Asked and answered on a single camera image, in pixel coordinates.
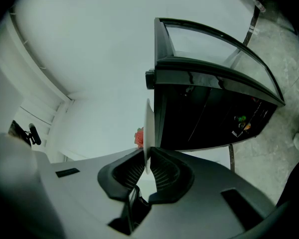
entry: glass panel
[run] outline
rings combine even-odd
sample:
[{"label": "glass panel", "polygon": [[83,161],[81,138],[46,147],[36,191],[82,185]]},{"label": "glass panel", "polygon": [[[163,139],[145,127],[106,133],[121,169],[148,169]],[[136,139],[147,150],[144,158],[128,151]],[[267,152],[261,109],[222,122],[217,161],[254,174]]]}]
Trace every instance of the glass panel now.
[{"label": "glass panel", "polygon": [[235,46],[216,37],[179,27],[166,26],[174,55],[225,66],[243,73],[279,96],[265,67]]}]

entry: red object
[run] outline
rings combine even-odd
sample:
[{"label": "red object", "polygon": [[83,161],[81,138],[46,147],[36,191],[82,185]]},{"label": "red object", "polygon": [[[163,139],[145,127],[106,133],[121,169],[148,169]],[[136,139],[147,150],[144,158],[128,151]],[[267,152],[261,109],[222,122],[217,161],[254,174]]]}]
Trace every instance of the red object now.
[{"label": "red object", "polygon": [[138,145],[138,148],[143,147],[143,140],[144,140],[144,128],[139,128],[138,131],[135,133],[135,142]]}]

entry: black slot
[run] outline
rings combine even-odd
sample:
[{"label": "black slot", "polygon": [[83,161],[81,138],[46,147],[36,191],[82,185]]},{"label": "black slot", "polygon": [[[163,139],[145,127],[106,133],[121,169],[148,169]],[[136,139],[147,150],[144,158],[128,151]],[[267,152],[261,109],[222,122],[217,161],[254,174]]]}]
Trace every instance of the black slot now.
[{"label": "black slot", "polygon": [[233,210],[245,230],[253,228],[263,220],[237,190],[227,190],[222,192],[221,195]]},{"label": "black slot", "polygon": [[62,171],[57,171],[56,176],[61,178],[61,177],[65,177],[71,174],[75,174],[80,172],[80,170],[76,169],[76,168],[71,168],[71,169],[66,169],[66,170],[62,170]]}]

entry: tiled floor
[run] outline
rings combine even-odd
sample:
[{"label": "tiled floor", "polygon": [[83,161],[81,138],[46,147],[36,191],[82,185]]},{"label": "tiled floor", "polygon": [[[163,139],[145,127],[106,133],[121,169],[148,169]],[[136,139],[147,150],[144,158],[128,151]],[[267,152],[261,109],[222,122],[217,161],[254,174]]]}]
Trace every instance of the tiled floor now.
[{"label": "tiled floor", "polygon": [[293,136],[299,131],[299,35],[274,2],[265,7],[248,47],[273,72],[286,106],[276,110],[259,136],[234,145],[234,153],[237,174],[276,203],[299,161],[293,145]]}]

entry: white plastic part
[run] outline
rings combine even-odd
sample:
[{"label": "white plastic part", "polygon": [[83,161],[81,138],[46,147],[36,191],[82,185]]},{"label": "white plastic part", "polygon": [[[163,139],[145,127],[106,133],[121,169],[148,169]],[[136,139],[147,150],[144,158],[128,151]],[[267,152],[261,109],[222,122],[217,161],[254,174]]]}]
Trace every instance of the white plastic part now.
[{"label": "white plastic part", "polygon": [[147,174],[150,173],[150,148],[155,146],[155,126],[154,126],[154,112],[150,107],[150,100],[146,101],[145,108],[145,121],[144,121],[144,138],[143,138],[143,149],[144,149],[144,162],[145,171]]}]

